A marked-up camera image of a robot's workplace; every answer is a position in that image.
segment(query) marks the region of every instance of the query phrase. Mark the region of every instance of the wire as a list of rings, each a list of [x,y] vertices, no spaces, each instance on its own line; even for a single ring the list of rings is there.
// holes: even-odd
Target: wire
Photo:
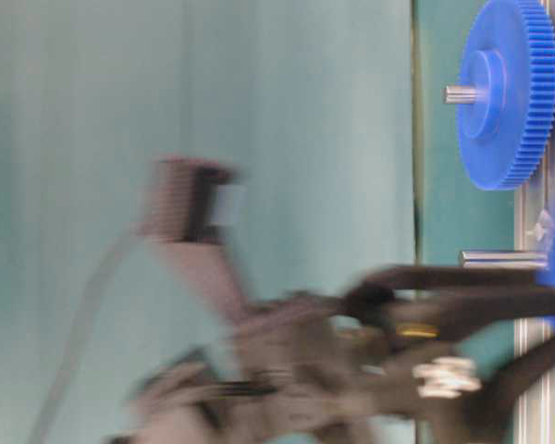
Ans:
[[[128,252],[140,238],[135,230],[122,233],[107,249],[101,262],[92,272],[84,287],[79,306],[72,320],[62,362],[47,392],[42,409],[35,420],[27,444],[44,444],[49,430],[56,419],[63,400],[78,373],[80,361],[93,330],[96,315],[105,298],[106,284],[115,273]]]

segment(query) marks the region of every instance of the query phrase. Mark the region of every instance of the teal curtain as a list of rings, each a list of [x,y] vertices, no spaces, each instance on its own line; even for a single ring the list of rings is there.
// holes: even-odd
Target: teal curtain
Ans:
[[[418,261],[426,265],[457,265],[460,250],[513,249],[513,193],[480,191],[470,182],[456,142],[455,108],[442,102],[443,87],[458,79],[463,45],[485,2],[413,0],[417,242]],[[462,352],[490,375],[513,356],[512,323],[474,335]]]
[[[140,217],[158,154],[246,172],[231,243],[259,297],[413,262],[410,18],[408,1],[0,0],[1,444],[29,433],[80,290]],[[141,247],[49,442],[131,426],[136,381],[224,333]]]

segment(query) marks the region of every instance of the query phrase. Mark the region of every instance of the metal shaft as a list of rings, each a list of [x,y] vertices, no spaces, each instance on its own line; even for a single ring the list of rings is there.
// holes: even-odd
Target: metal shaft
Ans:
[[[459,255],[464,267],[474,268],[545,268],[547,254],[544,252],[465,251]]]
[[[477,90],[473,86],[447,86],[444,88],[444,103],[451,105],[473,104],[477,98]]]

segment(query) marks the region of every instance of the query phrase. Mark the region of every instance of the teal backdrop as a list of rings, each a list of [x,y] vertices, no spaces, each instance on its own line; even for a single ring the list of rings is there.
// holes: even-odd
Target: teal backdrop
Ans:
[[[260,297],[338,291],[369,268],[412,263],[410,36],[409,1],[0,0],[0,444],[29,433],[81,288],[139,218],[158,154],[247,172],[231,240]],[[452,57],[423,59],[450,75],[454,46],[440,44]],[[444,120],[427,118],[442,150],[424,151],[428,165],[454,162]],[[424,257],[444,262],[468,215],[489,228],[494,217],[451,211],[448,196],[478,195],[458,169],[455,190],[432,190],[448,171],[424,182],[425,238],[442,215],[448,231],[423,243],[444,255]],[[141,247],[107,291],[49,442],[131,426],[135,382],[216,343],[217,321]],[[413,442],[411,425],[384,422],[390,442]]]
[[[456,142],[455,108],[442,102],[443,87],[458,79],[464,43],[484,3],[413,0],[413,149],[422,264],[456,265],[460,250],[513,249],[513,192],[480,191],[471,184]],[[462,352],[489,376],[513,357],[512,322],[474,335]]]

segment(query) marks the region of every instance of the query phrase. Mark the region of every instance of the metal rail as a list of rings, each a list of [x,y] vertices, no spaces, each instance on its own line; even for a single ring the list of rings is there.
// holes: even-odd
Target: metal rail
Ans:
[[[555,24],[555,0],[542,0]],[[515,193],[514,246],[516,250],[538,250],[545,245],[549,215],[555,220],[555,128],[542,165],[531,180]],[[515,325],[516,353],[526,352],[547,339],[550,327],[536,319]],[[555,444],[555,370],[520,399],[515,415],[515,444]]]

